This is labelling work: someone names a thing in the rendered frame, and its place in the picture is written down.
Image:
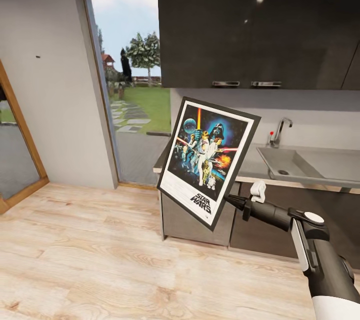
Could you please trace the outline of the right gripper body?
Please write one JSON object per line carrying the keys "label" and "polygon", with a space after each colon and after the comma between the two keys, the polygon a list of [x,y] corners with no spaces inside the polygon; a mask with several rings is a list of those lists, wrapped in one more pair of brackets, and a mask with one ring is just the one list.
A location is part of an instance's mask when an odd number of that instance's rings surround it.
{"label": "right gripper body", "polygon": [[251,194],[248,201],[244,205],[242,219],[248,222],[250,216],[252,216],[267,224],[272,225],[276,205],[267,201],[264,201],[264,203],[259,201],[252,201],[252,197],[253,195]]}

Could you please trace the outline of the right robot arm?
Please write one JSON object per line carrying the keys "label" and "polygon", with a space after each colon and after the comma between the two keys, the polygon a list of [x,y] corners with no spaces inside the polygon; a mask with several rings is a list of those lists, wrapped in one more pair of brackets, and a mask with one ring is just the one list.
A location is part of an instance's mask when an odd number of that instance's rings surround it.
{"label": "right robot arm", "polygon": [[308,288],[316,320],[360,320],[360,294],[354,286],[354,272],[330,240],[326,221],[319,215],[265,201],[263,180],[256,181],[250,197],[229,194],[223,198],[250,216],[286,232],[291,231]]}

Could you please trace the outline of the poster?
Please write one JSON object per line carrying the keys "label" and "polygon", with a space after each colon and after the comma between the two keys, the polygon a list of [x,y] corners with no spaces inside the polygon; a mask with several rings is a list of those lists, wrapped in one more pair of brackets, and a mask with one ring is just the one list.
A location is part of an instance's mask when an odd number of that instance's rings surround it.
{"label": "poster", "polygon": [[157,188],[214,232],[260,120],[183,96]]}

